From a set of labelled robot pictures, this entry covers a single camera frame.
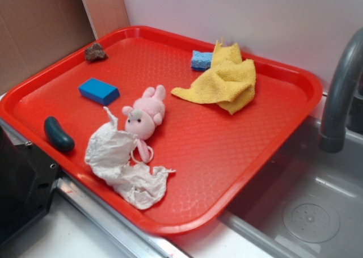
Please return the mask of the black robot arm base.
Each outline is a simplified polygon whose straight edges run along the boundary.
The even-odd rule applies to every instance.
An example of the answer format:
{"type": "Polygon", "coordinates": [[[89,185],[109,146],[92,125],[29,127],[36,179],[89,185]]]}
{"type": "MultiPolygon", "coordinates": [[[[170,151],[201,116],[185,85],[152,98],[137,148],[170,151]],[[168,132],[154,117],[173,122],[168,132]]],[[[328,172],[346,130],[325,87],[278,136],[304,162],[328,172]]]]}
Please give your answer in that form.
{"type": "Polygon", "coordinates": [[[15,145],[1,129],[1,246],[48,214],[58,169],[38,146],[15,145]]]}

